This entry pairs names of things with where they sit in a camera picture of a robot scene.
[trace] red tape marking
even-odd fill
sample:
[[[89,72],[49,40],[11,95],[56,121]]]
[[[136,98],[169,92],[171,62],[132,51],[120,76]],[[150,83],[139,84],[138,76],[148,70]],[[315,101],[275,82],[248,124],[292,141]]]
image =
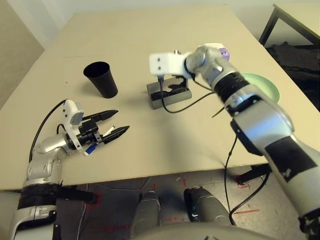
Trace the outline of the red tape marking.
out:
[[[98,192],[96,194],[97,196],[97,200],[96,200],[96,203],[93,204],[93,205],[86,205],[86,209],[97,209],[98,207],[100,207],[100,202],[101,202],[101,196],[102,196],[102,193]]]
[[[237,211],[234,214],[248,214],[248,213],[254,213],[254,212],[260,212],[260,209],[252,209],[248,211]]]
[[[168,218],[168,221],[172,222],[172,221],[177,221],[179,219],[180,219],[180,217],[173,216],[173,217]]]
[[[250,183],[248,183],[248,184],[246,184],[246,185],[241,185],[241,184],[239,184],[239,183],[237,182],[237,184],[238,184],[238,188],[239,188],[239,189],[245,189],[245,188],[249,188],[249,189],[250,189]]]
[[[114,232],[116,230],[122,230],[122,229],[129,229],[131,228],[131,225],[125,225],[125,226],[109,226],[109,227],[103,227],[100,228],[101,232]]]

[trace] floor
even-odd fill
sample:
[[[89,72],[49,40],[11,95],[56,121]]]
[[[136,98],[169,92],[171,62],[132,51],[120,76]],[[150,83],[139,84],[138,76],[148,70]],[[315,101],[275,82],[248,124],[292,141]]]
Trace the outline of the floor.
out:
[[[260,177],[247,185],[238,185],[235,176],[248,170],[248,166],[228,170],[227,189],[231,207],[243,201],[263,180]],[[139,194],[151,190],[159,195],[163,225],[189,222],[183,192],[193,186],[203,186],[227,207],[223,180],[223,170],[211,170],[89,184],[88,190],[100,193],[101,197],[98,204],[86,208],[80,240],[129,239]],[[85,190],[86,186],[79,185],[78,189]],[[62,227],[62,239],[76,239],[83,203],[59,200],[57,207],[57,223]],[[240,228],[278,240],[305,239],[299,230],[298,215],[273,174],[264,188],[240,208],[233,218]]]

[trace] green bowl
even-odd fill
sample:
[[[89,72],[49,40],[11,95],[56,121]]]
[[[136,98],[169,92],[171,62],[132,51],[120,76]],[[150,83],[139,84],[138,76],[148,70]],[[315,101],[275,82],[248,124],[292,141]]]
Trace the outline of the green bowl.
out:
[[[258,86],[269,98],[271,98],[275,103],[278,103],[280,100],[280,93],[276,85],[274,85],[270,80],[266,79],[263,76],[260,76],[255,73],[241,73],[245,80],[250,84]]]

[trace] beige tabletop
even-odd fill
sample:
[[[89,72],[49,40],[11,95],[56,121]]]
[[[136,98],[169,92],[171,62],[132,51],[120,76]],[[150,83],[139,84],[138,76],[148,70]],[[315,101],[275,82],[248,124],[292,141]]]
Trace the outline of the beige tabletop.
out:
[[[320,36],[320,2],[279,2],[273,6],[302,24],[309,32]]]
[[[63,161],[65,185],[138,178],[224,167],[235,134],[231,118],[216,95],[178,114],[150,107],[146,84],[149,54],[193,51],[204,43],[223,43],[230,61],[241,72],[262,75],[278,87],[279,104],[291,116],[296,136],[320,150],[320,115],[226,5],[203,5],[74,15],[0,111],[0,189],[21,188],[34,135],[47,113],[68,98],[80,102],[85,115],[117,109],[98,123],[101,132],[111,125],[130,125],[117,140],[98,146],[85,157],[74,152]],[[83,75],[95,61],[105,61],[118,87],[114,98],[100,96]],[[168,106],[180,109],[207,93],[190,82],[192,99]],[[61,122],[56,111],[39,140],[56,134]],[[229,166],[265,163],[238,143]]]

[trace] black cup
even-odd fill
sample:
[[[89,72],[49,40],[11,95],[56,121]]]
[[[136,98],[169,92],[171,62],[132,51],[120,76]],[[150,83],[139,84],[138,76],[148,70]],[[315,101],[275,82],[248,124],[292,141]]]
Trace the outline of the black cup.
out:
[[[104,98],[110,99],[117,95],[118,89],[108,63],[104,61],[93,62],[85,67],[83,74],[93,83]]]

